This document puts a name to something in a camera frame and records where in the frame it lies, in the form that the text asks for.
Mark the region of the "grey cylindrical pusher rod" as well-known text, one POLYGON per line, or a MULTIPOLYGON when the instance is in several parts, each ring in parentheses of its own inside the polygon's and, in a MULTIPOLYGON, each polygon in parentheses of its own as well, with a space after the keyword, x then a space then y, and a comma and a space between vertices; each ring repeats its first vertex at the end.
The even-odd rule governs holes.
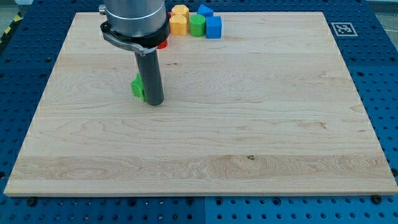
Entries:
POLYGON ((135 54, 141 76, 144 95, 149 105, 158 106, 164 101, 164 91, 159 68, 157 49, 141 56, 135 54))

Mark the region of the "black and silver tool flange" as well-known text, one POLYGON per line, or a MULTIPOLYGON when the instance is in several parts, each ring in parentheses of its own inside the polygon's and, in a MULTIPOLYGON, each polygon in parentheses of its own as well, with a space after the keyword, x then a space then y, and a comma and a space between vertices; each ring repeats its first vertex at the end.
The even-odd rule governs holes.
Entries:
POLYGON ((124 50, 134 51, 133 45, 139 48, 157 47, 170 34, 167 16, 160 19, 149 17, 123 18, 111 16, 100 25, 103 39, 124 50))

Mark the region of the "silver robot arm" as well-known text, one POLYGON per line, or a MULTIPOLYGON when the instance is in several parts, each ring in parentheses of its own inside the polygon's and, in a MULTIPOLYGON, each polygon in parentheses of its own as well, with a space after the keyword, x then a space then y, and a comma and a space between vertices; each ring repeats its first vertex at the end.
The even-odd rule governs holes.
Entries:
POLYGON ((164 0, 104 0, 99 7, 106 15, 100 25, 104 40, 134 52, 144 96, 149 105, 164 101, 157 47, 170 34, 164 0))

